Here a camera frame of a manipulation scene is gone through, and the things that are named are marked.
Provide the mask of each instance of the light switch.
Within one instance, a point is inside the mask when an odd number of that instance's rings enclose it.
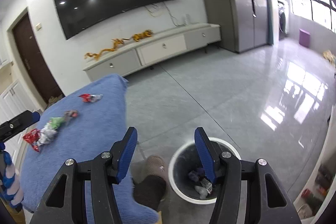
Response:
[[[39,23],[39,24],[37,24],[35,27],[36,27],[36,30],[39,31],[39,30],[42,28],[42,24]]]

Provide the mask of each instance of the trash can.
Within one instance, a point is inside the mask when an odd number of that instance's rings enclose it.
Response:
[[[209,140],[217,142],[223,151],[229,151],[241,160],[237,150],[228,142],[219,138],[210,137]],[[206,199],[200,199],[195,190],[195,183],[188,178],[188,173],[202,167],[201,159],[197,153],[195,142],[191,141],[181,146],[173,155],[168,167],[169,183],[174,192],[184,200],[194,204],[212,204],[216,202],[220,185],[213,185],[213,190]]]

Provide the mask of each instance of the door handle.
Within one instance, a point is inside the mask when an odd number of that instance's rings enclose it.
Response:
[[[30,65],[29,65],[28,59],[26,58],[25,58],[25,63],[26,63],[27,70],[30,70]]]

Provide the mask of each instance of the drawer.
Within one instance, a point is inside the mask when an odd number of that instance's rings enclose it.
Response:
[[[190,31],[184,34],[188,50],[205,47],[207,44],[221,40],[220,27],[207,27],[202,30]]]
[[[98,80],[105,75],[117,73],[121,76],[141,67],[135,50],[117,55],[86,71],[91,81]]]
[[[162,39],[138,48],[142,65],[161,61],[184,51],[186,51],[186,45],[183,35]]]

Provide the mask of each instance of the brown door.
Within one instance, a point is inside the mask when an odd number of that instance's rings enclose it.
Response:
[[[62,95],[37,45],[28,14],[13,28],[13,34],[22,62],[44,101]]]

